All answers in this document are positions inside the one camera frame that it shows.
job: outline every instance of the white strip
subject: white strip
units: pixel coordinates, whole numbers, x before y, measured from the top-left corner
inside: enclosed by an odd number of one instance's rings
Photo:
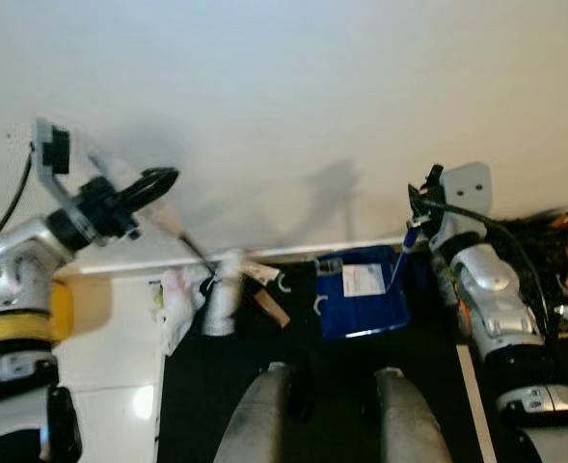
[[[485,418],[485,410],[483,410],[483,402],[480,399],[480,391],[476,376],[474,375],[473,359],[470,356],[470,348],[467,345],[457,345],[457,355],[459,356],[459,364],[464,374],[464,384],[468,393],[468,401],[473,412],[474,428],[476,429],[476,437],[480,445],[480,452],[485,463],[498,463],[492,437],[489,434],[489,426]]]
[[[321,253],[331,253],[350,248],[364,248],[369,246],[397,245],[401,244],[403,235],[394,235],[381,239],[372,239],[366,241],[345,241],[340,243],[321,244],[313,246],[296,246],[290,248],[267,248],[248,250],[245,257],[247,259],[265,259],[277,260],[286,256],[311,256]],[[214,253],[208,257],[213,260],[221,260],[225,256],[225,252]],[[200,262],[199,259],[193,257],[165,260],[146,260],[139,262],[114,263],[106,264],[105,262],[76,262],[65,267],[57,276],[66,277],[69,275],[102,275],[102,274],[121,274],[123,272],[135,272],[148,270],[151,272],[160,271],[168,267],[177,267]]]

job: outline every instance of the white tissue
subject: white tissue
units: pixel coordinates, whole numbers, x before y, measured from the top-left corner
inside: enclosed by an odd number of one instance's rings
[[[194,313],[204,303],[200,284],[208,271],[200,265],[166,270],[161,277],[163,309],[157,313],[161,350],[170,356],[185,337]]]

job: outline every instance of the white label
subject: white label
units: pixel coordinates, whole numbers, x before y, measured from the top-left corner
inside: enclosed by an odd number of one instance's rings
[[[387,292],[379,263],[343,265],[341,276],[343,297],[378,296]]]
[[[263,286],[266,286],[268,282],[272,282],[279,276],[280,269],[245,260],[242,265],[242,272],[245,275],[249,275]]]

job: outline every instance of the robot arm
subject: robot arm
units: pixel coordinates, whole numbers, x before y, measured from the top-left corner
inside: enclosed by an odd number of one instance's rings
[[[432,253],[456,282],[460,328],[473,339],[501,417],[525,443],[522,448],[535,453],[530,461],[567,461],[568,382],[545,346],[546,332],[520,295],[517,273],[483,242],[481,222],[428,206],[442,203],[487,214],[489,168],[474,163],[443,172],[434,166],[421,189],[409,191],[413,221],[422,224]]]
[[[0,235],[0,461],[73,463],[80,433],[69,390],[59,387],[49,332],[52,275],[108,237],[139,236],[132,213],[165,194],[174,169],[150,169],[118,192],[96,177],[70,198],[54,177],[68,172],[69,134],[38,120],[34,163],[62,207]]]

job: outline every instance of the black mat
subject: black mat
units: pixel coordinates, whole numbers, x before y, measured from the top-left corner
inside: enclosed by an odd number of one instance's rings
[[[324,341],[311,306],[312,264],[285,268],[291,294],[271,291],[291,317],[282,332],[247,300],[237,334],[199,334],[200,321],[169,358],[159,432],[159,463],[210,463],[230,416],[261,368],[274,360],[308,360],[312,408],[284,425],[282,462],[378,462],[372,373],[399,367],[420,389],[440,423],[453,461],[482,461],[455,345],[448,334],[426,256],[411,259],[406,275],[411,324],[401,330],[344,341]]]

